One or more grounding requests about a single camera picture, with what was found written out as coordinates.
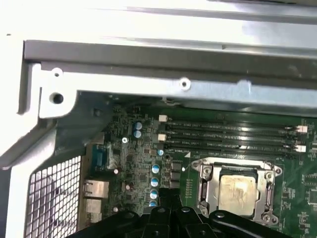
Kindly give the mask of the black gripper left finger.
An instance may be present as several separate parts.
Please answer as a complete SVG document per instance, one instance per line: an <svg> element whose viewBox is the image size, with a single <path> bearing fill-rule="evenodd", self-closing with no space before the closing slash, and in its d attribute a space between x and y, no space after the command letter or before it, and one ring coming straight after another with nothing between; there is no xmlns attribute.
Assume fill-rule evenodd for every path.
<svg viewBox="0 0 317 238"><path fill-rule="evenodd" d="M158 206L146 207L142 215L124 210L90 225L69 238L167 238L173 190L159 189Z"/></svg>

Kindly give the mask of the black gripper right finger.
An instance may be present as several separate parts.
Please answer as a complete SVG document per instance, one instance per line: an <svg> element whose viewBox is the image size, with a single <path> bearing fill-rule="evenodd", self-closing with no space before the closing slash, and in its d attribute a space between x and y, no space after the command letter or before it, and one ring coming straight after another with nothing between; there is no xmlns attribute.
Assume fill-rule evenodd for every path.
<svg viewBox="0 0 317 238"><path fill-rule="evenodd" d="M283 233L235 215L216 210L208 217L192 207L183 206L180 189L171 189L171 208L178 223L181 238L281 238Z"/></svg>

